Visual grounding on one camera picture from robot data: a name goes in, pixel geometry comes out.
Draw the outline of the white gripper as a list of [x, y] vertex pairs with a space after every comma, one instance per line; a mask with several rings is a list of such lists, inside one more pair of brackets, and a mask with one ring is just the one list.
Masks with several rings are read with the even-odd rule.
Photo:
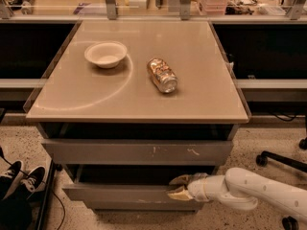
[[207, 173], [183, 174], [172, 179], [169, 184], [182, 185], [167, 192], [169, 198], [181, 201], [218, 200], [226, 191], [223, 175], [208, 175]]

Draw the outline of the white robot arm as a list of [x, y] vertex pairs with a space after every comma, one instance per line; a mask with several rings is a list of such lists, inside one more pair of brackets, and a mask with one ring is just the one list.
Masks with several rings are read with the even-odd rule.
[[175, 188], [168, 191], [167, 196], [174, 200], [217, 200], [229, 208], [250, 211], [261, 199], [277, 210], [307, 222], [306, 190], [245, 169], [231, 168], [225, 175], [184, 174], [173, 179], [170, 185]]

